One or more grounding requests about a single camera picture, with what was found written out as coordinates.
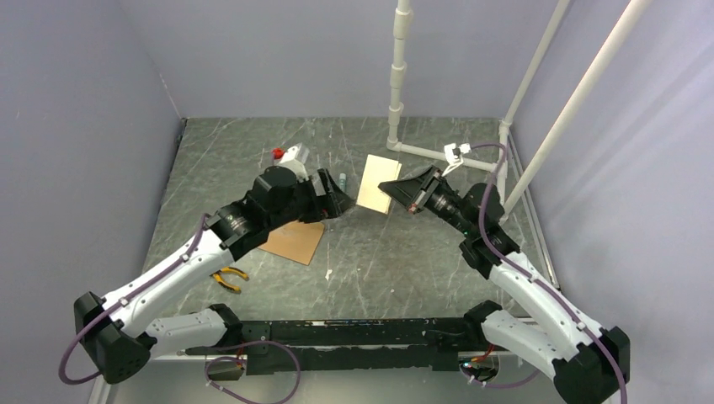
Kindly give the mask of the green white glue stick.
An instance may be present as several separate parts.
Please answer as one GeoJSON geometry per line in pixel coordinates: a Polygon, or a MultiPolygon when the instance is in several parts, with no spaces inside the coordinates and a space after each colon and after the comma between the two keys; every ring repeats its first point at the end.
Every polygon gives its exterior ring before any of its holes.
{"type": "Polygon", "coordinates": [[[346,190],[347,176],[345,173],[340,173],[338,178],[338,186],[345,191],[346,190]]]}

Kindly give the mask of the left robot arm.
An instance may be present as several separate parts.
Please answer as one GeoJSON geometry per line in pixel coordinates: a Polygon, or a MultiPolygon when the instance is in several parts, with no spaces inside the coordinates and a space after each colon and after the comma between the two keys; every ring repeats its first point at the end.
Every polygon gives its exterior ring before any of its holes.
{"type": "Polygon", "coordinates": [[[184,348],[235,351],[242,323],[224,304],[194,314],[162,318],[163,309],[195,284],[229,267],[268,241],[269,234],[294,221],[338,218],[354,207],[329,171],[299,177],[287,167],[267,168],[239,200],[203,215],[193,236],[178,251],[128,284],[99,296],[75,300],[81,345],[109,384],[135,375],[151,359],[184,348]]]}

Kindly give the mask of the brown paper envelope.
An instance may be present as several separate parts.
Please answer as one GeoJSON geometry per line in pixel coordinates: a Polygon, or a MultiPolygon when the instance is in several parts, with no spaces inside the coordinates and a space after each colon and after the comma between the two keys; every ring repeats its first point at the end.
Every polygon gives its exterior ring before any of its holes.
{"type": "Polygon", "coordinates": [[[292,221],[270,232],[259,249],[290,261],[309,265],[325,232],[321,222],[292,221]]]}

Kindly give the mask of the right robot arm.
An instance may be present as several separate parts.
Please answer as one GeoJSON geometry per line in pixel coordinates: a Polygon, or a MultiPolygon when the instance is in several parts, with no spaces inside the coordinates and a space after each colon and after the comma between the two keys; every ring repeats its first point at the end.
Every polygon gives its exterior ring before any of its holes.
{"type": "Polygon", "coordinates": [[[459,195],[437,167],[417,177],[382,182],[379,190],[416,215],[428,210],[464,239],[459,248],[469,267],[513,298],[534,320],[529,325],[487,301],[470,311],[464,338],[474,349],[490,343],[518,355],[547,376],[566,403],[626,402],[630,339],[604,328],[535,269],[520,245],[499,225],[504,213],[490,183],[459,195]]]}

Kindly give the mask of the beige letter sheet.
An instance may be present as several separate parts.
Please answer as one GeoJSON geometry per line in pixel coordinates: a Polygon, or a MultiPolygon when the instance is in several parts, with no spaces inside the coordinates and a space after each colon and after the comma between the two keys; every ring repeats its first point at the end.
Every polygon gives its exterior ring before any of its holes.
{"type": "Polygon", "coordinates": [[[397,180],[401,168],[402,164],[397,160],[368,155],[356,204],[386,215],[392,199],[379,189],[379,185],[383,182],[397,180]]]}

